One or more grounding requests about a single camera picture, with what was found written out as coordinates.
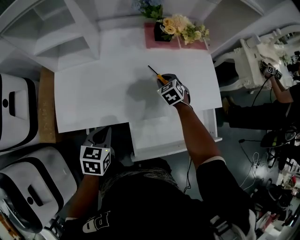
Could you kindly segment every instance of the pink mat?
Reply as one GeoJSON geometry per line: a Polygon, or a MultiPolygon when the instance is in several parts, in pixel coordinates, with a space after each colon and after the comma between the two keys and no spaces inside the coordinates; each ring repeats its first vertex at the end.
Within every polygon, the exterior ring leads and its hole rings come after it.
{"type": "Polygon", "coordinates": [[[156,42],[154,40],[154,25],[154,23],[144,24],[146,48],[180,49],[177,38],[170,42],[156,42]]]}
{"type": "Polygon", "coordinates": [[[184,49],[199,49],[199,50],[207,50],[205,42],[195,41],[193,43],[184,45],[184,41],[179,38],[180,46],[184,49]]]}

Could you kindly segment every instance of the white machine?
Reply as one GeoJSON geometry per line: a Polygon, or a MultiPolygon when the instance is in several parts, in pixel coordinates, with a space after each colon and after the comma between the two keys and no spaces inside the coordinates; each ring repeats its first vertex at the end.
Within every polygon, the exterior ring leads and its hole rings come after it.
{"type": "Polygon", "coordinates": [[[58,150],[45,147],[0,170],[0,189],[9,219],[39,233],[70,200],[77,184],[58,150]]]}
{"type": "Polygon", "coordinates": [[[0,151],[20,147],[38,133],[38,82],[0,74],[0,151]]]}

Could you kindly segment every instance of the black stripe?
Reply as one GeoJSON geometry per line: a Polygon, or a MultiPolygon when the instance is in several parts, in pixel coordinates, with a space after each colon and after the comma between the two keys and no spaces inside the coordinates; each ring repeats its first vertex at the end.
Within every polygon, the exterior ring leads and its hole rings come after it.
{"type": "Polygon", "coordinates": [[[29,143],[38,132],[38,106],[37,106],[37,97],[36,97],[36,87],[34,82],[28,78],[24,78],[28,87],[28,105],[29,105],[29,120],[30,120],[30,129],[27,137],[20,143],[15,146],[0,150],[0,152],[4,152],[13,148],[20,147],[24,144],[29,143]]]}
{"type": "MultiPolygon", "coordinates": [[[[0,74],[0,86],[1,86],[1,91],[0,91],[0,99],[2,101],[2,76],[0,74]]],[[[2,137],[2,106],[1,106],[1,114],[0,114],[0,140],[1,140],[1,137],[2,137]]]]}
{"type": "Polygon", "coordinates": [[[52,180],[52,177],[50,176],[49,172],[47,171],[45,165],[38,158],[35,158],[35,157],[21,158],[17,162],[28,162],[37,168],[38,172],[41,174],[43,180],[45,181],[47,187],[49,188],[52,195],[54,196],[54,198],[58,204],[58,208],[59,208],[58,211],[60,211],[64,206],[64,199],[63,199],[62,195],[60,194],[60,191],[56,187],[54,181],[52,180]]]}
{"type": "Polygon", "coordinates": [[[0,186],[8,196],[8,198],[4,199],[5,202],[25,228],[23,228],[14,217],[10,217],[9,219],[21,229],[34,233],[41,232],[43,226],[40,220],[11,178],[0,173],[0,186]]]}
{"type": "Polygon", "coordinates": [[[9,114],[15,117],[15,92],[10,92],[8,95],[9,114]]]}

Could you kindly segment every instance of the white shelf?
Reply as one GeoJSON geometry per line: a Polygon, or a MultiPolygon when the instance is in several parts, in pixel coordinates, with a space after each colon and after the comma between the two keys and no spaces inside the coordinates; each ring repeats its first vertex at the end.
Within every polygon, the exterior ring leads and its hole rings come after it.
{"type": "Polygon", "coordinates": [[[65,10],[44,21],[39,31],[34,55],[81,36],[70,12],[65,10]]]}
{"type": "Polygon", "coordinates": [[[83,37],[51,48],[37,58],[49,62],[55,72],[95,60],[83,37]]]}
{"type": "Polygon", "coordinates": [[[270,11],[279,3],[285,0],[241,0],[253,10],[258,12],[260,15],[265,15],[266,12],[270,11]]]}
{"type": "Polygon", "coordinates": [[[46,0],[35,6],[33,9],[37,15],[45,21],[46,19],[67,10],[67,6],[63,0],[46,0]]]}
{"type": "Polygon", "coordinates": [[[58,70],[94,61],[94,55],[83,37],[59,46],[58,70]]]}
{"type": "Polygon", "coordinates": [[[39,0],[16,0],[0,15],[0,32],[2,32],[19,16],[30,10],[39,0]]]}
{"type": "Polygon", "coordinates": [[[33,54],[43,21],[31,9],[2,33],[2,37],[22,51],[33,54]]]}

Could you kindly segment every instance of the black vase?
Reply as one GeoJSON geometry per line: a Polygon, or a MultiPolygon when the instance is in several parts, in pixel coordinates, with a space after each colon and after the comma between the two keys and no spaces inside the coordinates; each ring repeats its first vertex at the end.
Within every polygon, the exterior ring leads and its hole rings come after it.
{"type": "Polygon", "coordinates": [[[171,39],[164,39],[163,36],[168,35],[164,31],[161,30],[160,26],[164,27],[161,22],[156,22],[154,26],[154,39],[157,42],[170,42],[171,39]]]}

